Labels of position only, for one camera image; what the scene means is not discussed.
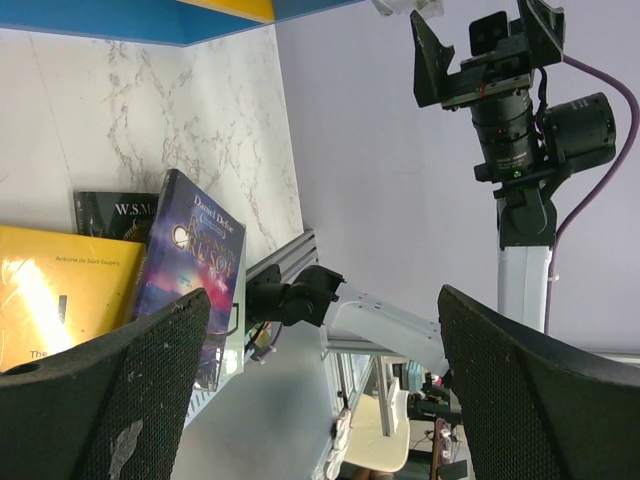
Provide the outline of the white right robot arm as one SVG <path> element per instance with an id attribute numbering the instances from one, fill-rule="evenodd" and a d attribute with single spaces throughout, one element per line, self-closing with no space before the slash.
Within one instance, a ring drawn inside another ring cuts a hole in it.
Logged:
<path id="1" fill-rule="evenodd" d="M 470 117 L 417 105 L 407 21 L 356 4 L 275 31 L 302 220 L 344 277 L 322 346 L 443 372 L 441 287 L 535 302 L 547 252 L 498 248 Z"/>

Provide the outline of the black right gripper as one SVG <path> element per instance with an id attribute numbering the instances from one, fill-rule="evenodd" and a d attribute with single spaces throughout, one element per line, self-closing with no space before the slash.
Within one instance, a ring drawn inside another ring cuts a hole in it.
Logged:
<path id="1" fill-rule="evenodd" d="M 526 40 L 500 40 L 493 51 L 463 61 L 460 71 L 453 74 L 448 70 L 454 47 L 444 46 L 417 10 L 410 14 L 415 47 L 413 93 L 419 107 L 440 104 L 444 110 L 456 110 L 528 90 L 533 68 L 563 60 L 564 9 L 540 0 L 518 0 L 517 4 Z"/>

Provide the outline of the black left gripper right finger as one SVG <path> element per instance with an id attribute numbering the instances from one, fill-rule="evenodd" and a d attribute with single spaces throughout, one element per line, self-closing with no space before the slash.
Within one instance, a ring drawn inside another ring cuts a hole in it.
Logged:
<path id="1" fill-rule="evenodd" d="M 452 387 L 479 479 L 636 479 L 639 370 L 438 297 Z"/>

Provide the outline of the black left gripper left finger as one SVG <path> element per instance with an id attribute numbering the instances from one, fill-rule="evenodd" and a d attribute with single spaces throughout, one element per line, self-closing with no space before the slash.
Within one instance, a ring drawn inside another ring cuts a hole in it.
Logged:
<path id="1" fill-rule="evenodd" d="M 209 309 L 196 289 L 2 374 L 2 478 L 170 478 Z"/>

